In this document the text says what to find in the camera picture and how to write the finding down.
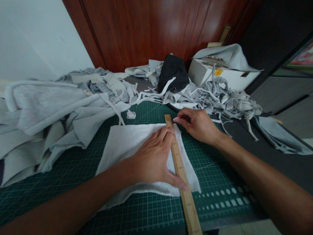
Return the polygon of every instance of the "wooden ruler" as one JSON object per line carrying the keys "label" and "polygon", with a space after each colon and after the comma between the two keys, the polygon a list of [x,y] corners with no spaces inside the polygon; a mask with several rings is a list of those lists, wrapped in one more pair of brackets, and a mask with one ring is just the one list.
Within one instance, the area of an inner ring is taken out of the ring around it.
{"label": "wooden ruler", "polygon": [[[169,114],[165,114],[164,117],[165,117],[166,125],[174,129],[171,116]],[[179,190],[180,195],[182,197],[182,203],[183,203],[183,209],[184,209],[184,214],[186,218],[188,234],[189,235],[192,235],[192,234],[202,235],[202,229],[201,229],[199,217],[197,214],[195,202],[193,201],[193,197],[191,194],[190,185],[188,182],[183,159],[180,154],[176,135],[172,141],[171,150],[172,150],[176,174],[180,178],[183,179],[183,181],[187,184],[187,187],[188,187],[186,191]]]}

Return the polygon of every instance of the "fingernail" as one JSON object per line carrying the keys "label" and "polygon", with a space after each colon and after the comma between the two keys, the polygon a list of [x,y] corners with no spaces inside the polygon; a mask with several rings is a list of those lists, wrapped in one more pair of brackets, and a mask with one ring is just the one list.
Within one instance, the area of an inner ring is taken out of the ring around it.
{"label": "fingernail", "polygon": [[182,183],[179,188],[180,188],[181,190],[186,191],[188,187],[187,187],[187,184]]}

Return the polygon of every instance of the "forearm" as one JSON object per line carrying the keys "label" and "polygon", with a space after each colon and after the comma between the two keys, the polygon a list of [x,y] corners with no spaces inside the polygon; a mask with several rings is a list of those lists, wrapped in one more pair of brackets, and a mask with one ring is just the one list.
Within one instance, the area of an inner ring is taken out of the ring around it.
{"label": "forearm", "polygon": [[136,179],[127,159],[0,229],[1,234],[75,234],[115,193]]}
{"label": "forearm", "polygon": [[249,185],[282,233],[312,233],[313,197],[310,194],[226,135],[215,147]]}

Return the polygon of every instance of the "dark table surface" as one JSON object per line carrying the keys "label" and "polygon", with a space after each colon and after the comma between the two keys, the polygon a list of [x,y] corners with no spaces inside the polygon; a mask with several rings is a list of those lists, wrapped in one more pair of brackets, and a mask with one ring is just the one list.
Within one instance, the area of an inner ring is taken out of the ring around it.
{"label": "dark table surface", "polygon": [[[313,195],[313,155],[284,154],[273,148],[253,124],[251,128],[259,141],[252,139],[245,120],[234,120],[233,123],[225,124],[225,129],[238,144]],[[312,149],[307,143],[293,136]]]}

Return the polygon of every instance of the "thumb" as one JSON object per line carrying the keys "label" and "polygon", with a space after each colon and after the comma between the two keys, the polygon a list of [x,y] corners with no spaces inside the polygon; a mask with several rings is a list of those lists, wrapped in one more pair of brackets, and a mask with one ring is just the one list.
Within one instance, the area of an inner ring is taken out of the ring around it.
{"label": "thumb", "polygon": [[164,173],[163,182],[168,183],[175,188],[179,188],[181,190],[187,190],[187,184],[180,178],[178,175],[174,175],[169,172],[167,169]]}
{"label": "thumb", "polygon": [[179,124],[181,124],[183,127],[185,127],[186,130],[188,130],[189,127],[190,127],[190,123],[187,122],[187,121],[186,121],[185,119],[183,119],[183,118],[176,117],[176,118],[173,119],[173,121],[174,121],[174,122],[177,122],[177,123],[179,123]]}

